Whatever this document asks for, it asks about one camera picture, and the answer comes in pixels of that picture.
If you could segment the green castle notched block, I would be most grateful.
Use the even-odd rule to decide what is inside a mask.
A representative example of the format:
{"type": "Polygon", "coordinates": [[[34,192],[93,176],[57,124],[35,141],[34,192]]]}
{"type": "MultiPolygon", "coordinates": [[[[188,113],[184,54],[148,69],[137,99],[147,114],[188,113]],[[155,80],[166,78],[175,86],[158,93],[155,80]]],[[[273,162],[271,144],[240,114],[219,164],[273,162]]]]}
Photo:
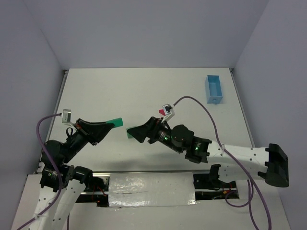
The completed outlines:
{"type": "Polygon", "coordinates": [[[128,139],[135,138],[135,134],[136,134],[135,128],[136,127],[133,126],[133,127],[129,127],[126,129],[128,139]]]}

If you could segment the red triangular prism block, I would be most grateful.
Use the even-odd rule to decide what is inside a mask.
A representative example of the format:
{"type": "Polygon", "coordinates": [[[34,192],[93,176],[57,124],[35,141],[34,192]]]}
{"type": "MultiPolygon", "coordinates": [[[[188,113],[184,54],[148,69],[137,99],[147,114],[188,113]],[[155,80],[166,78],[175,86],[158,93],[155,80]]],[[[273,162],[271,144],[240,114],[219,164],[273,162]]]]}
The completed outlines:
{"type": "Polygon", "coordinates": [[[164,109],[160,109],[160,110],[159,110],[159,113],[160,113],[161,115],[165,116],[164,109]]]}

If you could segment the green rectangular block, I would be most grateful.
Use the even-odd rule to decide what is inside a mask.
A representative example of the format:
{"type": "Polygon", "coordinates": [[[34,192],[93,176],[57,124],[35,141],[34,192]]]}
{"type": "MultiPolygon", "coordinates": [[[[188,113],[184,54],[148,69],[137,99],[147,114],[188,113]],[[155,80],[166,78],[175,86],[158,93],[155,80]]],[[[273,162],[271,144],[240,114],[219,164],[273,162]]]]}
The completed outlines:
{"type": "Polygon", "coordinates": [[[121,127],[123,126],[123,120],[122,118],[114,118],[114,119],[111,119],[111,120],[108,120],[106,121],[107,124],[113,124],[113,128],[116,128],[116,127],[121,127]]]}

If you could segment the blue plastic box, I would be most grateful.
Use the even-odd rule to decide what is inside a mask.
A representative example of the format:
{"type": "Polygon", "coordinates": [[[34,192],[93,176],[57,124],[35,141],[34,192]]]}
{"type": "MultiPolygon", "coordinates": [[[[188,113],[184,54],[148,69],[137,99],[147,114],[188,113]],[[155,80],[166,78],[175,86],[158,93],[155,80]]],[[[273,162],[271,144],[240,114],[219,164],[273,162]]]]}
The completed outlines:
{"type": "Polygon", "coordinates": [[[219,104],[223,98],[220,78],[218,75],[208,75],[205,80],[205,92],[208,104],[219,104]]]}

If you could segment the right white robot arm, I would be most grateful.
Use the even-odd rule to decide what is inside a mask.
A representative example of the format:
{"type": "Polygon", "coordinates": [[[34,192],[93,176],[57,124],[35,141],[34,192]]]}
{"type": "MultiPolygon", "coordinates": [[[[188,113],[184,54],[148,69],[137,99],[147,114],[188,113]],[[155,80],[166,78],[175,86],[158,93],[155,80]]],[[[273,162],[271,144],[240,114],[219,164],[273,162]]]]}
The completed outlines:
{"type": "Polygon", "coordinates": [[[185,153],[192,163],[206,163],[210,180],[230,183],[237,180],[263,180],[274,187],[289,186],[288,156],[277,144],[248,148],[220,144],[200,138],[185,125],[170,128],[160,118],[151,117],[145,124],[127,129],[139,143],[160,142],[177,153],[185,153]]]}

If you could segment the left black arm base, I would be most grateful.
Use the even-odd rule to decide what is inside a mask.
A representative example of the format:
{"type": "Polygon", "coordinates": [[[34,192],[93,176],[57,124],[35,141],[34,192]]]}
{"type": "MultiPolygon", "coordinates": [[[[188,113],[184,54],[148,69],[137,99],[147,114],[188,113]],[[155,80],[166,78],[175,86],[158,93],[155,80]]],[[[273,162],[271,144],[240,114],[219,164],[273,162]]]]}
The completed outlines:
{"type": "Polygon", "coordinates": [[[94,173],[89,185],[77,198],[76,203],[92,203],[97,207],[109,207],[110,174],[94,173]]]}

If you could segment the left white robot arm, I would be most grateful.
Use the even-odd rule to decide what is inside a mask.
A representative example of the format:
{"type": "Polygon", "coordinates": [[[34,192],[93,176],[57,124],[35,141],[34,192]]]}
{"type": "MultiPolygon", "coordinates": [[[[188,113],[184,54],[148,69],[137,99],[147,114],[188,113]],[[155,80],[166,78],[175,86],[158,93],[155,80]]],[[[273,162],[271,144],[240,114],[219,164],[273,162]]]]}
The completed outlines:
{"type": "Polygon", "coordinates": [[[105,196],[107,182],[94,177],[91,169],[69,165],[87,144],[99,144],[116,127],[114,121],[68,122],[66,140],[47,141],[42,148],[40,190],[30,230],[60,230],[69,218],[74,203],[83,191],[101,192],[105,196]]]}

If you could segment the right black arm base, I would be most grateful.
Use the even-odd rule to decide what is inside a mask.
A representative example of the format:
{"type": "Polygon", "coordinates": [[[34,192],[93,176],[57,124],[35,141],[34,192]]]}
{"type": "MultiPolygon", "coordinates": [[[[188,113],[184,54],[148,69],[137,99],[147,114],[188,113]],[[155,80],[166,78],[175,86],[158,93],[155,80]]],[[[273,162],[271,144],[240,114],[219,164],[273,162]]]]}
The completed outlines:
{"type": "Polygon", "coordinates": [[[219,169],[220,164],[214,164],[211,166],[208,173],[196,173],[193,175],[194,187],[195,189],[207,189],[218,191],[222,189],[223,191],[228,191],[236,188],[235,181],[225,183],[219,180],[219,169]]]}

